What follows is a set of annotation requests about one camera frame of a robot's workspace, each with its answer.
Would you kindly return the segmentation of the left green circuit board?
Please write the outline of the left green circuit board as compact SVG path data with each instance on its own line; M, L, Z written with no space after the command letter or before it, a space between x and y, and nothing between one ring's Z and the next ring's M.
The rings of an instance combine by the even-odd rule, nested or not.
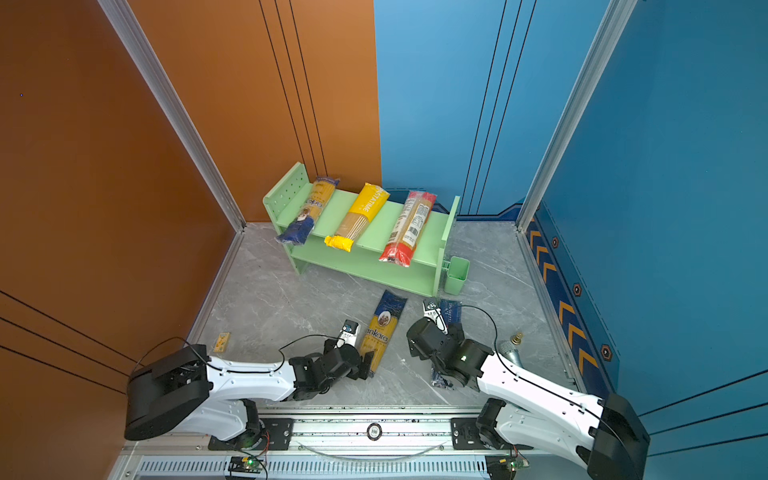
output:
M227 479L268 479L264 462L255 456L231 456L226 467Z

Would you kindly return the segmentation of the blue Barilla spaghetti box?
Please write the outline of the blue Barilla spaghetti box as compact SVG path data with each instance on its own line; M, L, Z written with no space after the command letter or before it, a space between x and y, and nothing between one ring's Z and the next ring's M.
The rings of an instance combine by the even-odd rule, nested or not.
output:
M461 305L454 300L439 299L442 318L435 322L441 331L448 335L459 337L463 334L461 328ZM432 386L441 389L453 389L453 383L432 368Z

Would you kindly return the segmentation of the silver metal cylinder tool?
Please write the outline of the silver metal cylinder tool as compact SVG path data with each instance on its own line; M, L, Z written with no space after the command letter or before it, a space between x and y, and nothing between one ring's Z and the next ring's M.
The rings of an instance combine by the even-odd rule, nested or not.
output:
M513 336L511 336L509 339L501 341L497 345L497 352L507 360L509 360L512 364L514 364L517 367L522 368L522 361L520 357L519 347L523 340L523 333L517 332Z

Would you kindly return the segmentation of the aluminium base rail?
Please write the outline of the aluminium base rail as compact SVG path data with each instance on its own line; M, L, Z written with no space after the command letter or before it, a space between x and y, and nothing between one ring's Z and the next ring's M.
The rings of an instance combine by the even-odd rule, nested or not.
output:
M262 447L213 450L207 435L170 434L128 443L113 479L227 479L231 456L255 456L268 479L489 479L486 456L524 457L515 479L589 479L543 450L486 447L474 432L480 412L395 409L267 410Z

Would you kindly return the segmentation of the green two-tier shelf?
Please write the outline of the green two-tier shelf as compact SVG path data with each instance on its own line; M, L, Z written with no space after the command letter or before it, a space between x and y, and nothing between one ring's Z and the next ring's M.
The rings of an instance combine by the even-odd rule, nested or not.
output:
M307 266L316 265L387 287L426 297L435 296L442 274L450 265L445 252L460 198L454 198L448 213L435 211L430 214L409 267L379 260L400 215L401 205L396 202L389 201L383 206L351 251L325 245L325 238L335 233L355 198L354 193L337 189L306 243L284 247L295 271L301 274Z

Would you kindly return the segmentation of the Ankara yellow blue spaghetti bag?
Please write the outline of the Ankara yellow blue spaghetti bag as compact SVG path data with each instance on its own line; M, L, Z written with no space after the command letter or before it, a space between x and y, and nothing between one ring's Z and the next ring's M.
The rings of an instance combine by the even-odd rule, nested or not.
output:
M407 299L386 290L374 311L360 345L359 377L375 375L406 306Z

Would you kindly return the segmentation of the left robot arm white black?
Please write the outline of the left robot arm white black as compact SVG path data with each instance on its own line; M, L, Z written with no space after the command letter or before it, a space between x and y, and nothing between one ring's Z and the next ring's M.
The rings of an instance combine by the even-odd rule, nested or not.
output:
M186 344L131 373L124 437L197 433L210 437L213 450L262 447L267 426L257 400L311 400L343 378L367 379L373 357L335 337L320 352L276 363L228 361L208 355L203 344Z

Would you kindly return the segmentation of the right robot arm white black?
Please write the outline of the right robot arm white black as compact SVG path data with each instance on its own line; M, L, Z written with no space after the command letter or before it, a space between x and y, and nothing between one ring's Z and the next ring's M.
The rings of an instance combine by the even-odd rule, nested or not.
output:
M627 399L562 387L471 339L457 340L424 317L406 335L410 353L443 376L487 395L474 432L486 447L543 450L593 479L641 479L650 436Z

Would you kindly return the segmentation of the blue and yellow spaghetti bag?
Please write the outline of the blue and yellow spaghetti bag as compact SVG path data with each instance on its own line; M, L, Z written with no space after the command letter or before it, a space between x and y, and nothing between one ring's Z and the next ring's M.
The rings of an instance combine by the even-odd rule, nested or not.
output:
M315 180L297 217L290 223L284 232L276 237L276 240L285 245L304 245L329 203L339 182L339 179L330 177L320 177Z

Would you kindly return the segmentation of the red spaghetti bag white label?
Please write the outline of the red spaghetti bag white label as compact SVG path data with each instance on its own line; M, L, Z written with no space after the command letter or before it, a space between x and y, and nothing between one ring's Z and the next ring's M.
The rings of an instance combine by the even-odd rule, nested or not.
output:
M414 252L436 202L435 194L410 191L393 227L380 262L409 267Z

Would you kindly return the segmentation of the right circuit board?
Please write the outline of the right circuit board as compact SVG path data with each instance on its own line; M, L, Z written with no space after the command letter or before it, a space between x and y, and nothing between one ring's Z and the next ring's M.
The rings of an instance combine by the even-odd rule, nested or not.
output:
M490 480L514 480L520 470L530 466L524 457L509 456L486 456L485 464Z

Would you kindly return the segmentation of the green cup on shelf side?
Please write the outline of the green cup on shelf side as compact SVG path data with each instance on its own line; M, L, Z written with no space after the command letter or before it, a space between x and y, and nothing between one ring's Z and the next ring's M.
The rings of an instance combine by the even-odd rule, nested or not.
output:
M449 295L459 295L468 278L470 261L462 257L452 256L444 262L443 270L445 272L444 291Z

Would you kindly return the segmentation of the small wooden block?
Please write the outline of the small wooden block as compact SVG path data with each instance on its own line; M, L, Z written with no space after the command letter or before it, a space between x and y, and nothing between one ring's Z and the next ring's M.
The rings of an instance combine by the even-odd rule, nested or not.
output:
M213 345L214 353L225 353L231 338L230 332L220 333Z

